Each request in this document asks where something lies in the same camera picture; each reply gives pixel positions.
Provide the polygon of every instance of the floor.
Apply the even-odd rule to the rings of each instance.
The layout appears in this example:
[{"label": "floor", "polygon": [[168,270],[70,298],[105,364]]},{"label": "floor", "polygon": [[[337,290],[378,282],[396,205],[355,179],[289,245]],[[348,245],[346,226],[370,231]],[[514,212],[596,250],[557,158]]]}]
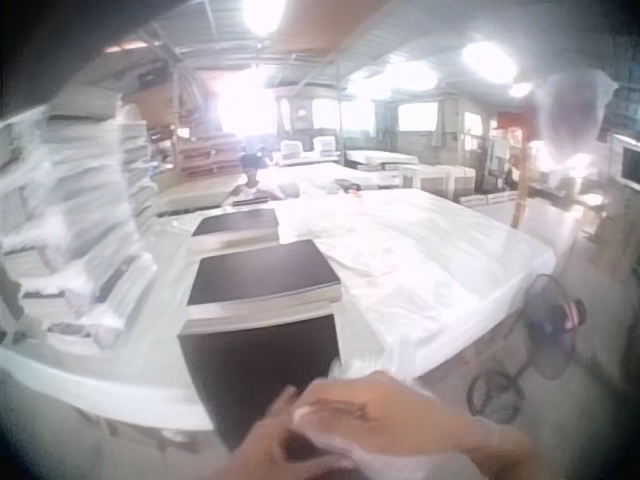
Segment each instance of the floor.
[{"label": "floor", "polygon": [[[633,281],[620,285],[588,261],[592,245],[580,238],[571,252],[562,283],[581,297],[589,319],[581,328],[579,359],[554,382],[528,371],[521,385],[526,394],[515,423],[539,445],[549,467],[564,478],[582,478],[615,447],[628,423],[620,357],[627,328],[639,315],[640,294]],[[515,370],[524,360],[519,329],[497,351],[497,360]],[[481,367],[470,368],[435,388],[445,402],[466,411],[466,390]],[[46,479],[204,479],[224,461],[226,452],[214,435],[200,438],[201,451],[164,451],[136,432],[112,438],[99,424],[75,410],[0,375],[2,427],[21,460]],[[464,460],[452,462],[440,478],[480,478]]]}]

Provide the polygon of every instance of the human hand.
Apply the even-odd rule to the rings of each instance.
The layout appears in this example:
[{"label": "human hand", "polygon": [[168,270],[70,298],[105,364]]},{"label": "human hand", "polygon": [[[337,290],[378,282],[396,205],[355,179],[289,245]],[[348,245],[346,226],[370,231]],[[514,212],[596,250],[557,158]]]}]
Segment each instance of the human hand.
[{"label": "human hand", "polygon": [[353,463],[341,455],[325,455],[294,462],[287,458],[285,446],[295,433],[291,430],[292,406],[297,397],[287,387],[269,407],[266,416],[247,434],[230,462],[218,472],[220,480],[306,480],[332,470],[352,469]]},{"label": "human hand", "polygon": [[314,382],[296,402],[294,428],[312,439],[339,437],[370,453],[419,456],[463,450],[476,427],[428,394],[376,372]]}]

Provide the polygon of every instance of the white table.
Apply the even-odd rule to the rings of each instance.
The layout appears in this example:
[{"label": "white table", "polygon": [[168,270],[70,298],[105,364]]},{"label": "white table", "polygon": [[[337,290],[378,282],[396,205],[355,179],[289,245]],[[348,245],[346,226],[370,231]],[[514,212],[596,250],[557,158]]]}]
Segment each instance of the white table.
[{"label": "white table", "polygon": [[[516,202],[512,201],[483,205],[474,210],[500,223],[511,225],[515,208]],[[527,200],[527,210],[520,224],[520,231],[551,247],[559,266],[564,264],[581,229],[582,223],[570,213],[544,200],[537,198]]]},{"label": "white table", "polygon": [[[244,174],[190,180],[171,187],[156,198],[158,213],[197,210],[221,205],[229,192],[244,181]],[[324,196],[342,193],[336,180],[357,183],[363,190],[398,186],[398,172],[360,172],[336,165],[332,161],[295,167],[272,167],[261,170],[258,178],[288,190],[293,186],[300,196]]]},{"label": "white table", "polygon": [[[382,366],[413,378],[430,371],[518,308],[535,275],[555,265],[552,250],[528,235],[415,189],[269,207],[278,215],[281,242],[314,239],[340,276],[343,300],[333,307],[340,354],[361,372]],[[147,249],[158,277],[114,351],[79,358],[29,343],[2,346],[2,368],[34,390],[107,419],[210,430],[176,336],[202,256],[188,239],[202,218],[223,211],[157,222]]]}]

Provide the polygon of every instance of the electric fan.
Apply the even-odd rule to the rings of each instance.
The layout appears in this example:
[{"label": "electric fan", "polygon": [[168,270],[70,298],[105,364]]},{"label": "electric fan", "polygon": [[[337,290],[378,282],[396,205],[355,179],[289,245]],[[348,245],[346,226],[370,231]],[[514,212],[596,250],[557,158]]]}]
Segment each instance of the electric fan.
[{"label": "electric fan", "polygon": [[547,380],[560,378],[575,355],[577,327],[586,320],[582,300],[571,299],[555,277],[538,275],[526,292],[524,306],[513,327],[520,322],[524,324],[527,359],[514,374],[497,367],[476,376],[467,390],[471,414],[496,423],[513,422],[525,399],[519,384],[522,375],[533,368]]}]

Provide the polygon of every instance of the person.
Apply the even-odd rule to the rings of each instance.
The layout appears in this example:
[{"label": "person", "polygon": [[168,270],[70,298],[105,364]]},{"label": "person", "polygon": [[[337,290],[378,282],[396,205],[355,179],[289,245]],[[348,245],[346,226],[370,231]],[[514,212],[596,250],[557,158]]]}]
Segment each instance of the person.
[{"label": "person", "polygon": [[231,205],[240,200],[267,198],[269,200],[282,200],[284,195],[276,185],[258,181],[258,170],[264,168],[264,159],[254,153],[246,153],[240,157],[242,171],[247,181],[237,185],[224,201],[223,205]]},{"label": "person", "polygon": [[509,157],[509,170],[504,178],[504,184],[509,190],[518,190],[520,181],[520,156],[511,155]]},{"label": "person", "polygon": [[[394,457],[457,452],[489,479],[547,478],[525,435],[459,414],[385,373],[358,380],[319,380],[296,396],[292,387],[280,395],[217,472],[216,480],[305,480],[354,469],[357,463],[344,453],[349,444]],[[286,445],[294,434],[340,438],[342,453],[292,461]]]}]

